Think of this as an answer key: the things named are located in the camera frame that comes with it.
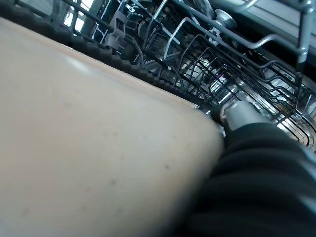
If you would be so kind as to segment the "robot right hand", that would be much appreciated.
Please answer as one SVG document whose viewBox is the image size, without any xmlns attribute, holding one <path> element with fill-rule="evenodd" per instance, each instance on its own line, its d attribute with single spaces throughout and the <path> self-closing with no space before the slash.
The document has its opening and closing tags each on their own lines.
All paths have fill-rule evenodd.
<svg viewBox="0 0 316 237">
<path fill-rule="evenodd" d="M 187 237 L 313 237 L 316 156 L 248 102 L 211 109 L 225 149 L 188 217 Z"/>
</svg>

